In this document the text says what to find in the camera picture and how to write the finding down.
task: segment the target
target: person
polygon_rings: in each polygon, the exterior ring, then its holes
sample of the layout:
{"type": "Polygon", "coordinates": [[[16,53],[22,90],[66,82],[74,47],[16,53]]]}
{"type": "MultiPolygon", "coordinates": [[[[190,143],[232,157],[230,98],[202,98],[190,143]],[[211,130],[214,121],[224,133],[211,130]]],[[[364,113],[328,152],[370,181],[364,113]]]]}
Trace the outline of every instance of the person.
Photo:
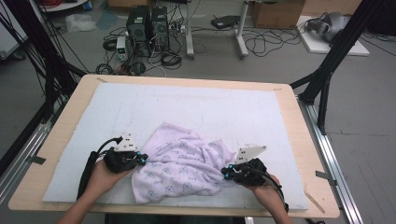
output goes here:
{"type": "MultiPolygon", "coordinates": [[[[57,224],[79,224],[84,219],[90,208],[99,197],[111,190],[114,185],[131,171],[119,174],[110,172],[103,160],[97,162],[87,188],[81,197],[73,204],[66,213],[56,222],[57,224]]],[[[250,189],[259,203],[264,206],[274,218],[276,224],[290,224],[291,219],[283,207],[283,203],[273,186],[245,186],[250,189]]]]}

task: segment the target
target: lavender fabric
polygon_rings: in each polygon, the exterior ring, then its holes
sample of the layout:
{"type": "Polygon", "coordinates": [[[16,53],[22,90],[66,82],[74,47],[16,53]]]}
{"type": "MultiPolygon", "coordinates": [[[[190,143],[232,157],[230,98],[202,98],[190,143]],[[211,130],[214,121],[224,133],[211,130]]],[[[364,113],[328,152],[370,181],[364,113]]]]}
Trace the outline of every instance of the lavender fabric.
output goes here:
{"type": "Polygon", "coordinates": [[[220,170],[233,163],[236,155],[221,140],[207,143],[194,131],[164,123],[142,153],[148,154],[148,162],[136,168],[132,176],[136,203],[157,203],[164,197],[210,196],[234,185],[224,180],[220,170]]]}

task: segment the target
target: wooden tabletop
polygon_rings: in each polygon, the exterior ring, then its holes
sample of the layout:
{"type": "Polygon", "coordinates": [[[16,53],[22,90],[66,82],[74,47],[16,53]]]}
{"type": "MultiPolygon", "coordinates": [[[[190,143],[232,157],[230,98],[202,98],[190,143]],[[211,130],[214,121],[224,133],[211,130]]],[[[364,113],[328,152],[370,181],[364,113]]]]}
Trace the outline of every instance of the wooden tabletop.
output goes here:
{"type": "MultiPolygon", "coordinates": [[[[12,210],[26,211],[65,211],[71,203],[45,203],[42,198],[52,179],[55,167],[66,148],[73,131],[84,113],[96,90],[103,82],[132,83],[161,86],[206,87],[254,91],[273,91],[286,131],[290,140],[309,209],[290,212],[291,217],[338,217],[340,212],[332,189],[326,179],[316,176],[316,171],[324,172],[311,135],[306,127],[302,112],[291,87],[287,84],[254,83],[237,81],[181,79],[162,77],[116,77],[87,75],[78,84],[73,96],[67,103],[61,116],[53,126],[47,140],[37,156],[45,158],[44,164],[32,163],[17,190],[9,201],[12,210]]],[[[167,215],[205,215],[233,217],[269,217],[264,208],[204,208],[173,206],[142,206],[96,204],[92,212],[140,213],[167,215]]]]}

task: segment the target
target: table leg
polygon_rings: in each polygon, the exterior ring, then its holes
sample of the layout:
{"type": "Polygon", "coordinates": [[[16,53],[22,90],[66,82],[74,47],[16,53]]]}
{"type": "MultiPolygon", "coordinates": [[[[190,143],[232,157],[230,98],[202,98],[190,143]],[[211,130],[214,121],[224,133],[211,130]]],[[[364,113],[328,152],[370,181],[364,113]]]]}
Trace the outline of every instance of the table leg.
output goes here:
{"type": "Polygon", "coordinates": [[[241,49],[241,59],[244,59],[245,57],[248,56],[248,50],[245,45],[244,38],[242,37],[242,32],[244,31],[245,18],[247,17],[247,13],[248,13],[248,1],[244,1],[242,5],[241,19],[239,21],[239,28],[238,30],[235,30],[236,40],[238,42],[239,48],[241,49]]]}
{"type": "Polygon", "coordinates": [[[194,59],[194,46],[192,44],[192,33],[191,33],[191,0],[187,1],[187,23],[186,23],[186,49],[187,57],[189,59],[194,59]]]}

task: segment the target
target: plastic bag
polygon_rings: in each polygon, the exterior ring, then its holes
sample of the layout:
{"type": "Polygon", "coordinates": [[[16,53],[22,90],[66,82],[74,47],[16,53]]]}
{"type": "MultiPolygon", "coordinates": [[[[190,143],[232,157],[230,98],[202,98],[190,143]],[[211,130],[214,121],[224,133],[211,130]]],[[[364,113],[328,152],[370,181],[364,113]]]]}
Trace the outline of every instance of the plastic bag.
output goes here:
{"type": "Polygon", "coordinates": [[[91,16],[88,15],[73,14],[67,16],[65,20],[68,33],[91,31],[96,29],[96,22],[92,21],[91,16]]]}

